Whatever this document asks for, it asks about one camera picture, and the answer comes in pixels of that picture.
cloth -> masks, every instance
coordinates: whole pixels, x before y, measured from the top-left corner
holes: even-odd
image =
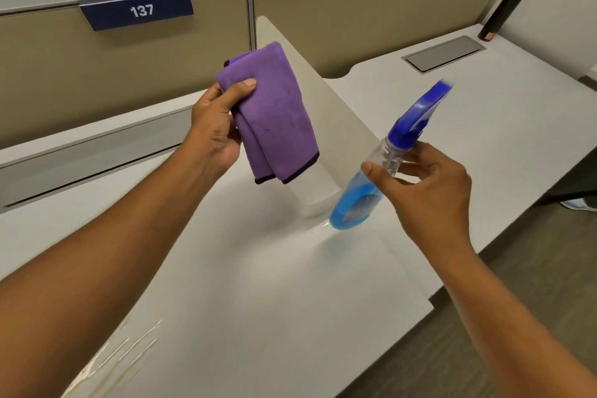
[[[217,75],[222,91],[251,77],[257,88],[232,108],[257,184],[284,184],[317,162],[319,148],[294,72],[279,43],[227,62]]]

person's left hand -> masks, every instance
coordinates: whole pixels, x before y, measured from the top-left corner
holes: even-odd
[[[191,129],[185,144],[191,144],[202,160],[218,177],[238,160],[241,152],[241,135],[230,115],[232,107],[249,96],[255,79],[232,85],[222,94],[219,84],[214,84],[193,106]]]

person's right hand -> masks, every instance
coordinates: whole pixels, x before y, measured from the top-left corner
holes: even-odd
[[[472,250],[469,236],[471,180],[466,169],[441,151],[417,142],[399,172],[418,176],[412,184],[373,162],[362,171],[390,200],[407,235],[429,261]]]

navy blue label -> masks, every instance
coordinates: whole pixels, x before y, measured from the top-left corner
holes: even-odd
[[[96,32],[193,14],[190,0],[110,0],[80,7]]]

